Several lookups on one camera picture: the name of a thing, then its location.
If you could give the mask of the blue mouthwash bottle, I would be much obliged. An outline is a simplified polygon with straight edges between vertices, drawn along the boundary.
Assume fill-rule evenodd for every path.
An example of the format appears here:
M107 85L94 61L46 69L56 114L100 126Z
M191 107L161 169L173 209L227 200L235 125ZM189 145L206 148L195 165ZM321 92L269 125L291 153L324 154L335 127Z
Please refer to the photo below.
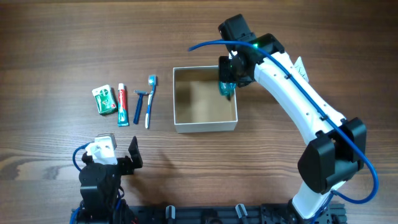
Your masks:
M221 96L225 96L227 98L232 97L235 93L236 84L235 83L225 83L218 82L218 87Z

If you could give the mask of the white leaf-print lotion tube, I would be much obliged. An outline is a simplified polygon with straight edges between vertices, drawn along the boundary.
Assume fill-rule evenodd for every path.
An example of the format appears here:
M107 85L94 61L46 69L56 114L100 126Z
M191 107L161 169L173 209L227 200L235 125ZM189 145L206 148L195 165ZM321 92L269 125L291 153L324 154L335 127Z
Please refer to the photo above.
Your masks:
M301 75L301 77L308 83L309 82L308 75L301 57L297 58L297 60L294 63L294 67L296 71L298 71L298 73Z

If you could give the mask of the green Dettol soap box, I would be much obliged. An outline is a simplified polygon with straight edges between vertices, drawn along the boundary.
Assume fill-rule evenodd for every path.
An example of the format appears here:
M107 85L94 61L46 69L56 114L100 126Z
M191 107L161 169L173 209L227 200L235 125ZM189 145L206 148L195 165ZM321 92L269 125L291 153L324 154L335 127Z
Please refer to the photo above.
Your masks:
M91 92L95 98L98 113L100 115L107 115L116 112L117 104L114 99L112 88L109 85L95 88Z

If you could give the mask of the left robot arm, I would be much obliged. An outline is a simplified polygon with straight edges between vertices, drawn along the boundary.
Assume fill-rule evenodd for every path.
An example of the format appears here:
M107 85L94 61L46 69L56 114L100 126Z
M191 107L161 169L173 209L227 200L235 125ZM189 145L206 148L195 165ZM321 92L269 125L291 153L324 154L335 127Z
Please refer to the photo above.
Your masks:
M128 156L117 158L114 134L100 134L93 142L78 147L72 155L77 166L76 154L84 149L83 168L78 167L82 201L72 213L70 223L137 223L138 217L129 208L121 187L121 177L133 175L143 166L137 138L133 137Z

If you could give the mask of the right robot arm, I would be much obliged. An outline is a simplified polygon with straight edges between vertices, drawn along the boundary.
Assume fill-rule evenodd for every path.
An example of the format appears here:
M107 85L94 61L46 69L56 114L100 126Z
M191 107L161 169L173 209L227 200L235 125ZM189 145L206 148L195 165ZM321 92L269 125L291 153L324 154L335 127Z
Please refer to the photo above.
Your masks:
M285 110L306 145L298 160L302 184L276 217L287 223L337 222L328 204L369 164L364 123L332 108L301 76L283 45L272 34L256 37L242 15L225 20L218 31L229 52L219 58L221 92L257 82Z

